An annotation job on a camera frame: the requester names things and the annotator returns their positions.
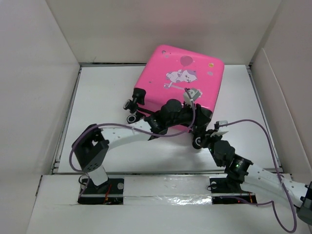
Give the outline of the pink hard-shell suitcase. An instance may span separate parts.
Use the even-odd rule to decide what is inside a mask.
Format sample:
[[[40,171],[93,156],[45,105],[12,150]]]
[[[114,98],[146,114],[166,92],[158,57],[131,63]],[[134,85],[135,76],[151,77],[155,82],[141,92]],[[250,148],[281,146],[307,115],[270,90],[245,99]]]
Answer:
[[[171,99],[183,103],[185,90],[191,88],[202,92],[194,104],[213,114],[224,68],[218,58],[169,45],[158,46],[134,85],[132,99],[124,104],[123,108],[130,112],[127,122],[132,124],[153,114]],[[204,133],[192,133],[194,148],[200,149]]]

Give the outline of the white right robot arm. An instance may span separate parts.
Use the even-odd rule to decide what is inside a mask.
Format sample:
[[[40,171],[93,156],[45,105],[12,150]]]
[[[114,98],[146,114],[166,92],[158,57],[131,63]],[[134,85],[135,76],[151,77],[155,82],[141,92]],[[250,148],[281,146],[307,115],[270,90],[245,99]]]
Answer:
[[[267,195],[276,203],[295,209],[297,217],[312,224],[312,185],[292,181],[271,173],[235,153],[225,132],[209,130],[201,137],[200,146],[209,149],[215,164],[227,174],[225,186],[231,192],[238,189],[257,195]]]

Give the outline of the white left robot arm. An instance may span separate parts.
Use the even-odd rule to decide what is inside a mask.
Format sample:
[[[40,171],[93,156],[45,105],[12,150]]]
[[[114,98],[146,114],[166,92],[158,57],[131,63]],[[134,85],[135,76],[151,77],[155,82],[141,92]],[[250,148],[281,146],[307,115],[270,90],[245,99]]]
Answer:
[[[87,174],[92,188],[101,194],[109,186],[109,177],[102,165],[109,150],[136,141],[169,137],[168,129],[177,125],[186,127],[184,133],[201,133],[211,118],[212,111],[194,104],[193,100],[181,103],[171,99],[160,110],[132,124],[89,125],[72,144],[69,161],[72,161],[72,157],[77,159],[79,172]]]

